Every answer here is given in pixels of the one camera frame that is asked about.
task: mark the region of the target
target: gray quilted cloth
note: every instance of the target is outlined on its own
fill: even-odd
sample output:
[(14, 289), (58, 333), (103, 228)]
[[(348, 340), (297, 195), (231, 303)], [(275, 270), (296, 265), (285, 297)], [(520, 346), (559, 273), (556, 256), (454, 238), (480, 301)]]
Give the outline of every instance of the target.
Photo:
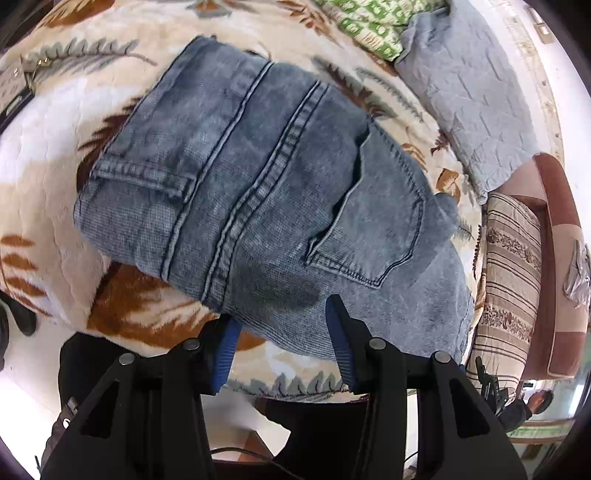
[(449, 10), (413, 16), (396, 70), (447, 135), (484, 204), (538, 150), (523, 92), (495, 35), (468, 0), (449, 3)]

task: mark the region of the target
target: sofa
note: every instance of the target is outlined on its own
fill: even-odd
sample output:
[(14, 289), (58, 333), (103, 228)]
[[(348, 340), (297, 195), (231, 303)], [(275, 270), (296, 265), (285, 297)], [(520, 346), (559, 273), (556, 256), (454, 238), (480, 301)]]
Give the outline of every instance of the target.
[(481, 356), (512, 401), (521, 381), (571, 378), (579, 368), (589, 311), (566, 297), (564, 281), (584, 239), (564, 169), (548, 154), (491, 194), (486, 214), (485, 305), (466, 370), (479, 388)]

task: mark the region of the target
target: metal screw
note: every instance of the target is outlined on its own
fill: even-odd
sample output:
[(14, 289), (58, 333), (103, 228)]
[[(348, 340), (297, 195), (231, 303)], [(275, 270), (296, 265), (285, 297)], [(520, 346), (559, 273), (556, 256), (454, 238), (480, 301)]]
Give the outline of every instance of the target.
[(183, 348), (188, 351), (197, 350), (199, 346), (199, 340), (197, 340), (196, 338), (190, 338), (188, 340), (185, 340), (185, 342), (183, 343)]
[(119, 357), (119, 363), (121, 365), (129, 365), (132, 364), (135, 360), (135, 355), (132, 353), (124, 353)]
[(440, 364), (448, 363), (452, 357), (449, 356), (449, 353), (439, 350), (435, 352), (435, 360), (437, 360)]
[(386, 340), (374, 337), (369, 341), (369, 346), (374, 350), (384, 350), (386, 348)]

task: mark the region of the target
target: striped cushion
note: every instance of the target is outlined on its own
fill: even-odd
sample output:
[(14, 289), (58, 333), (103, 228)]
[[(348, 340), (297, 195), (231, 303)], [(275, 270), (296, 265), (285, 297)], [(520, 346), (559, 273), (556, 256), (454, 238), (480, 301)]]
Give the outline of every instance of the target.
[(509, 389), (509, 400), (523, 373), (540, 300), (540, 223), (529, 208), (491, 193), (486, 222), (486, 300), (467, 365), (480, 389), (475, 359)]

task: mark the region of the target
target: plastic bag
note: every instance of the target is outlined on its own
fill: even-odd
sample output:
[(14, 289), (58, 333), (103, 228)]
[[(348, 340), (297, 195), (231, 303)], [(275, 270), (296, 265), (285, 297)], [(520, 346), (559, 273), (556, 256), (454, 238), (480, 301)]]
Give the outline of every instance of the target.
[(573, 259), (564, 282), (564, 293), (577, 304), (589, 307), (591, 300), (591, 253), (589, 246), (574, 241)]

